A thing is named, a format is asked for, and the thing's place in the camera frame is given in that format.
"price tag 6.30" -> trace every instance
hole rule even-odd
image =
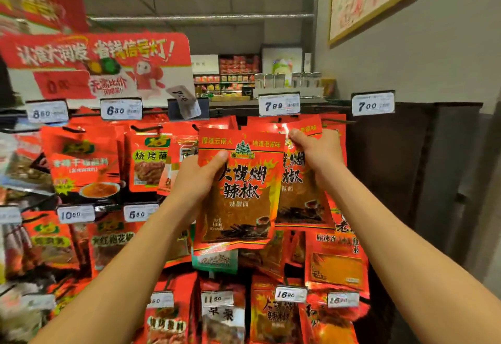
[[[354,94],[351,99],[354,116],[395,112],[395,92],[374,92]]]
[[[305,303],[308,289],[305,287],[278,286],[275,289],[277,302]]]
[[[202,293],[202,308],[233,306],[233,291],[205,291]]]
[[[358,292],[330,292],[327,296],[327,307],[341,309],[344,307],[358,307],[360,294]]]
[[[151,295],[147,309],[169,309],[174,307],[174,294],[172,291],[154,292]]]
[[[301,112],[299,93],[282,93],[259,96],[260,116],[282,116]]]
[[[125,221],[134,223],[137,221],[146,221],[150,215],[158,211],[159,205],[153,204],[129,204],[124,206]]]
[[[60,205],[58,217],[61,224],[91,223],[96,220],[96,213],[93,204]]]
[[[32,123],[66,122],[69,119],[68,106],[64,100],[27,101],[25,107],[28,121]]]
[[[143,101],[140,98],[102,98],[101,118],[103,120],[141,120]]]
[[[18,206],[0,206],[0,224],[21,224],[21,211]]]
[[[56,308],[56,297],[53,294],[27,294],[21,297],[21,305],[28,310],[49,310]]]

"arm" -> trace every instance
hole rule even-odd
[[[398,220],[345,167],[339,136],[290,137],[317,182],[356,232],[398,310],[423,344],[501,342],[501,301],[454,261]]]
[[[203,168],[197,164],[198,156],[186,158],[159,210],[31,343],[129,343],[142,322],[171,243],[193,222],[192,211],[209,192],[227,157],[223,151]]]

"green packet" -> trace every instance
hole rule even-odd
[[[190,234],[191,241],[193,241],[195,239],[195,224],[191,224]],[[238,270],[238,249],[194,256],[192,247],[191,266],[197,270],[236,274]]]

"forearm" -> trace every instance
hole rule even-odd
[[[99,276],[50,322],[34,344],[130,342],[165,265],[179,222],[189,213],[168,198]]]
[[[342,165],[327,191],[359,238],[395,305],[424,344],[501,342],[501,302],[399,221]]]

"red and white sign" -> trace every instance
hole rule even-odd
[[[65,98],[74,109],[141,97],[144,107],[167,106],[179,87],[195,98],[189,42],[180,33],[9,36],[0,53],[24,101]]]

